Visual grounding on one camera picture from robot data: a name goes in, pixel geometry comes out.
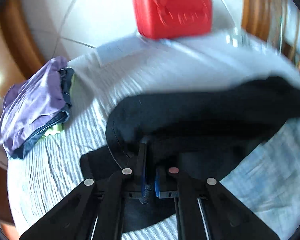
bed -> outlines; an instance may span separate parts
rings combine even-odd
[[[150,41],[138,35],[103,45],[68,63],[75,71],[64,131],[8,164],[15,225],[26,231],[82,180],[80,156],[106,145],[107,117],[128,95],[222,90],[279,75],[300,88],[300,72],[260,40],[234,29],[206,37]],[[222,180],[280,239],[300,225],[300,119],[289,120]],[[122,239],[177,239],[175,216]]]

purple shirt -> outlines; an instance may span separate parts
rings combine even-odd
[[[64,107],[58,71],[66,66],[64,57],[53,58],[30,79],[10,87],[4,96],[0,145],[8,154]]]

folded clothes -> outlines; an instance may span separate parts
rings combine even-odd
[[[29,80],[13,85],[3,99],[0,145],[23,159],[46,130],[69,119],[73,69],[64,57],[47,62]]]

mattress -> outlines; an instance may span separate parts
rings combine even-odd
[[[276,51],[238,30],[150,41],[130,36],[68,63],[75,71],[64,131],[39,141],[24,160],[9,160],[8,195],[20,234],[82,180],[82,154],[106,145],[111,110],[126,96],[223,90],[278,75],[300,88],[300,74]],[[221,183],[286,240],[300,224],[300,119],[289,120]],[[177,239],[175,216],[122,239]]]

